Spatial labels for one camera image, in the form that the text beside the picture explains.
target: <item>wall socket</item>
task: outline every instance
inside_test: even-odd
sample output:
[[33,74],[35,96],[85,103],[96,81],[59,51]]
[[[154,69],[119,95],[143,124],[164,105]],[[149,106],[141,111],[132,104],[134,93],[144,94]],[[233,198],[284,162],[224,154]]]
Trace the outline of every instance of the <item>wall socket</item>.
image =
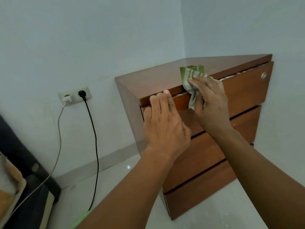
[[66,106],[70,106],[70,105],[77,104],[79,102],[84,101],[83,98],[78,95],[78,92],[81,90],[86,92],[86,100],[90,100],[92,98],[91,92],[87,86],[82,87],[82,88],[66,90],[64,92],[58,92],[57,95],[62,103],[63,103],[63,101],[62,101],[63,97],[65,97],[66,95],[72,96],[72,102],[66,103]]

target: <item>hand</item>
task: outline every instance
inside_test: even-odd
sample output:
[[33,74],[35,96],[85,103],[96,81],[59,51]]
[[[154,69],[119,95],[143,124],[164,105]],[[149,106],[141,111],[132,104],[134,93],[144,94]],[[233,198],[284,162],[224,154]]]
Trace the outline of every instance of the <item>hand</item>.
[[148,149],[175,160],[191,144],[191,130],[179,116],[168,90],[150,97],[144,111],[144,132]]
[[195,116],[203,129],[212,137],[231,130],[227,97],[222,82],[205,77],[193,77],[188,81],[198,89]]

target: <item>baseboard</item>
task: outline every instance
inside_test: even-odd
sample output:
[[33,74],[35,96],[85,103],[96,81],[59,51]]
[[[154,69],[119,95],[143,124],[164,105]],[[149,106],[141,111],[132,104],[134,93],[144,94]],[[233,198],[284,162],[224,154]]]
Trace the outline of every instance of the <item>baseboard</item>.
[[[137,154],[139,154],[139,151],[136,143],[114,151],[113,153],[108,154],[98,160],[99,172],[120,162],[123,162]],[[97,161],[94,161],[77,169],[71,170],[70,172],[55,178],[55,180],[59,184],[61,189],[64,189],[68,186],[74,185],[79,181],[86,179],[87,177],[96,174],[96,171]]]

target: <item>forearm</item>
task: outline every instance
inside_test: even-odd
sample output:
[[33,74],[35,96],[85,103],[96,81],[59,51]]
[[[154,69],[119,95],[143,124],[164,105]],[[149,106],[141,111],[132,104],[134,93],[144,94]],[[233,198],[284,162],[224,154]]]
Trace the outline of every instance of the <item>forearm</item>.
[[235,130],[212,136],[269,228],[305,228],[305,188]]
[[145,228],[161,186],[173,165],[147,149],[136,166],[101,201],[77,229]]

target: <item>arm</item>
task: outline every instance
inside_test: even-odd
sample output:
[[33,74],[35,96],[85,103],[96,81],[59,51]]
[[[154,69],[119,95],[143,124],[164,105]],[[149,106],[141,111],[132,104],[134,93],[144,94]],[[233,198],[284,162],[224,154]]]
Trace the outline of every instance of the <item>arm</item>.
[[305,228],[305,187],[248,144],[229,121],[222,82],[193,77],[195,115],[219,145],[268,228]]
[[150,97],[144,132],[148,146],[136,166],[77,227],[145,228],[150,211],[174,160],[190,145],[170,92]]

